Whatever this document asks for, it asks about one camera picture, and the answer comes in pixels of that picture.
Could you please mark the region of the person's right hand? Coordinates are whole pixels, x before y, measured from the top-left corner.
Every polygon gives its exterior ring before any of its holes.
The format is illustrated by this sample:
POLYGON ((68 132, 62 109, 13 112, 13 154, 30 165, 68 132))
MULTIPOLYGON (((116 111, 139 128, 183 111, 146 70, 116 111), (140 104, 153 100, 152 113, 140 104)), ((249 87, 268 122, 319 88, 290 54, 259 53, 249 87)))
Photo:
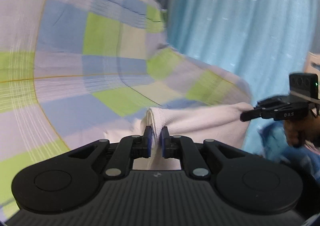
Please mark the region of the person's right hand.
POLYGON ((285 120, 284 132, 286 141, 290 146, 310 141, 319 146, 319 116, 309 113, 302 120, 285 120))

